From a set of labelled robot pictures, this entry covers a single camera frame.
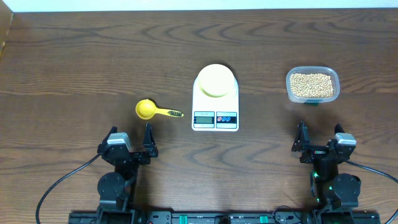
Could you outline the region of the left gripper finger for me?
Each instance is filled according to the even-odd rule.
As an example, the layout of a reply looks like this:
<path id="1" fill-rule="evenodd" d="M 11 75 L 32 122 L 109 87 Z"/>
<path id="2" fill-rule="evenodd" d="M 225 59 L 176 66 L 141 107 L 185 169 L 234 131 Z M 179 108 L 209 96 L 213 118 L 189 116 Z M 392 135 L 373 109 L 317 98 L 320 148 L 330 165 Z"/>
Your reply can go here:
<path id="1" fill-rule="evenodd" d="M 149 157 L 158 157 L 159 150 L 153 138 L 152 125 L 150 123 L 146 123 L 146 130 L 142 145 L 144 146 L 146 153 L 149 155 Z"/>
<path id="2" fill-rule="evenodd" d="M 118 128 L 115 127 L 115 126 L 113 126 L 113 127 L 111 128 L 111 130 L 109 131 L 109 133 L 107 134 L 107 136 L 105 137 L 105 143 L 108 142 L 108 139 L 109 139 L 110 135 L 112 135 L 112 134 L 114 134 L 114 133 L 117 133 L 117 132 L 118 132 Z"/>

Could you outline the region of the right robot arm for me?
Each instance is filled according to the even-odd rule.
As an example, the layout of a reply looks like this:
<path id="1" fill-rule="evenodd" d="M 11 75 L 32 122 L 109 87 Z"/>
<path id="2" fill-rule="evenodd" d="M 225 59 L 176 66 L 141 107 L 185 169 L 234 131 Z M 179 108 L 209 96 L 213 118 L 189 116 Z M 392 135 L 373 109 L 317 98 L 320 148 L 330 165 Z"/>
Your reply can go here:
<path id="1" fill-rule="evenodd" d="M 356 148 L 354 136 L 337 124 L 334 138 L 324 146 L 316 146 L 310 142 L 305 123 L 301 121 L 297 127 L 292 151 L 302 154 L 301 163 L 313 165 L 310 186 L 318 203 L 307 219 L 313 223 L 354 223 L 352 209 L 359 204 L 361 180 L 338 171 L 338 165 L 347 161 Z"/>

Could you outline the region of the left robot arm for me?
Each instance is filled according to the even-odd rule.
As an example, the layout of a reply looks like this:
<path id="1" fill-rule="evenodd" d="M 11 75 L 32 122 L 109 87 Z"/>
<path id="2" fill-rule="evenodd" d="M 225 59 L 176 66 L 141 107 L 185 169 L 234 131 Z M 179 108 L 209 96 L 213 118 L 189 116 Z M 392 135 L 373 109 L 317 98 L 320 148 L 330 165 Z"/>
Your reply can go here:
<path id="1" fill-rule="evenodd" d="M 97 153 L 114 171 L 103 175 L 98 181 L 100 196 L 97 209 L 97 223 L 146 223 L 143 211 L 134 208 L 134 192 L 138 168 L 150 164 L 159 155 L 152 135 L 151 124 L 146 124 L 142 146 L 143 151 L 132 151 L 127 133 L 119 133 L 112 127 L 98 146 Z"/>

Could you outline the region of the yellow measuring scoop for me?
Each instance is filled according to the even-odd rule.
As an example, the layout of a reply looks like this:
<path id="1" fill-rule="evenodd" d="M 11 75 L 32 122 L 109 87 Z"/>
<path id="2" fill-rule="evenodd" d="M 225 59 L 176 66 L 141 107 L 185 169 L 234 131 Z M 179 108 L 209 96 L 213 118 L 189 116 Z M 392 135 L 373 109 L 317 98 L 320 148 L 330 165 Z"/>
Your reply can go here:
<path id="1" fill-rule="evenodd" d="M 171 116 L 174 118 L 181 118 L 184 114 L 181 111 L 158 108 L 156 104 L 149 99 L 141 100 L 136 105 L 136 114 L 141 119 L 152 119 L 156 114 Z"/>

